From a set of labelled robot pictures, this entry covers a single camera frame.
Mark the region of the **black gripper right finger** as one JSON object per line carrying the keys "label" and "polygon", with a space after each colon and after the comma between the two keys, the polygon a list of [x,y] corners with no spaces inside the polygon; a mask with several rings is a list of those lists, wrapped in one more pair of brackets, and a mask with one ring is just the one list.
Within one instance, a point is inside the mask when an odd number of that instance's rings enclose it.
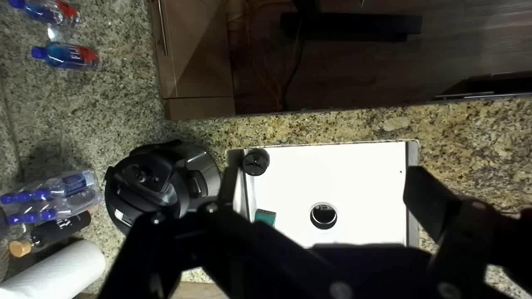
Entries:
{"label": "black gripper right finger", "polygon": [[437,242],[427,273],[437,299],[510,299],[485,283],[498,265],[525,292],[532,290],[532,217],[505,215],[492,204],[459,195],[422,165],[405,169],[404,204]]}

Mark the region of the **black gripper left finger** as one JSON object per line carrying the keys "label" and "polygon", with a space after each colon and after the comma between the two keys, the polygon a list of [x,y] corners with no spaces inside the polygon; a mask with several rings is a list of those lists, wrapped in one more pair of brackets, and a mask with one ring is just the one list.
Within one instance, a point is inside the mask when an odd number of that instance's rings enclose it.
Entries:
{"label": "black gripper left finger", "polygon": [[129,228],[98,299],[169,299],[193,267],[229,299],[309,299],[306,282],[281,263],[284,243],[271,227],[222,207],[181,219],[148,212]]}

